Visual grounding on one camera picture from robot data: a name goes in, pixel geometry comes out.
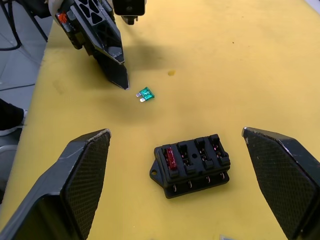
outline yellow table surface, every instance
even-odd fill
[[[89,240],[286,239],[241,131],[295,137],[320,158],[320,16],[303,0],[150,0],[134,26],[116,20],[126,91],[53,24],[0,226],[70,140],[109,128]],[[140,103],[146,86],[155,99]],[[149,177],[154,148],[211,134],[230,155],[229,183],[166,199]]]

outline shoe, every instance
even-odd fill
[[[24,124],[25,124],[25,120],[26,120],[26,117],[27,117],[27,113],[28,113],[28,110],[23,110],[23,119],[22,119],[22,122],[21,122],[18,126],[15,126],[15,127],[13,127],[13,128],[0,131],[0,137],[7,136],[7,135],[13,133],[13,132],[14,132],[15,130],[17,130],[17,129],[22,129],[23,126],[24,126]]]

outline red fuse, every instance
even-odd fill
[[[166,149],[167,159],[166,162],[168,164],[168,167],[170,170],[176,170],[177,169],[177,163],[174,156],[174,151],[171,147]]]

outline green fuse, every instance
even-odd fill
[[[148,101],[150,99],[155,98],[155,95],[150,91],[150,89],[148,87],[145,87],[143,90],[141,90],[139,93],[136,94],[137,97],[141,97],[140,98],[140,102],[144,102],[144,101]]]

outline black cable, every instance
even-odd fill
[[[36,85],[35,83],[28,84],[28,85],[23,85],[23,86],[13,86],[13,87],[8,87],[5,89],[0,89],[0,92],[5,91],[5,90],[10,90],[10,89],[20,89],[20,88],[25,88],[25,87],[30,87]]]
[[[16,50],[18,48],[21,47],[22,43],[20,41],[20,38],[17,34],[17,30],[16,30],[16,25],[15,25],[15,20],[14,20],[14,13],[13,13],[13,7],[12,7],[12,0],[8,0],[8,11],[6,9],[5,3],[3,2],[3,0],[0,0],[0,6],[2,8],[2,11],[11,27],[13,36],[16,40],[16,46],[13,47],[7,47],[7,48],[0,48],[0,51],[12,51],[12,50]]]

